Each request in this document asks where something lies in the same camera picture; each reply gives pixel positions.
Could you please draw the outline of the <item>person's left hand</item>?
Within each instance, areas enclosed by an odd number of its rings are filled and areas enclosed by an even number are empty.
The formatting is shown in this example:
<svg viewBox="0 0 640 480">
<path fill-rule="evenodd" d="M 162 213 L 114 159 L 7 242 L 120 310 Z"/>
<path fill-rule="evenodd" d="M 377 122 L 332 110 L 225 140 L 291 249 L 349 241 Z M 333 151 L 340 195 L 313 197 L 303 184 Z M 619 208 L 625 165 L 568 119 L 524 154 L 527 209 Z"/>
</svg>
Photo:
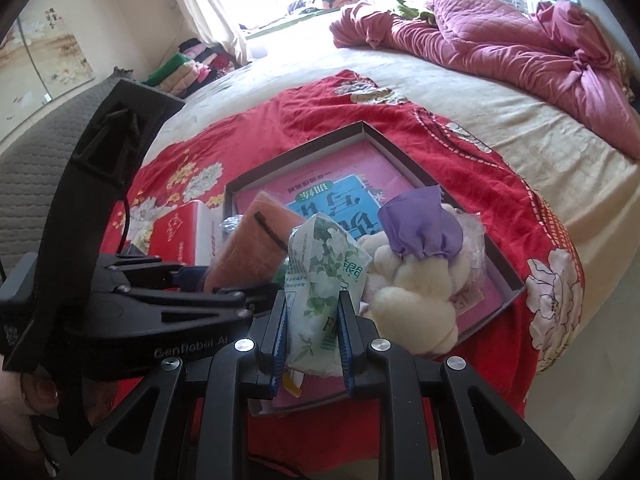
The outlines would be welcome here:
<svg viewBox="0 0 640 480">
<path fill-rule="evenodd" d="M 1 435 L 21 452 L 40 450 L 32 418 L 58 407 L 58 388 L 49 378 L 1 371 Z"/>
</svg>

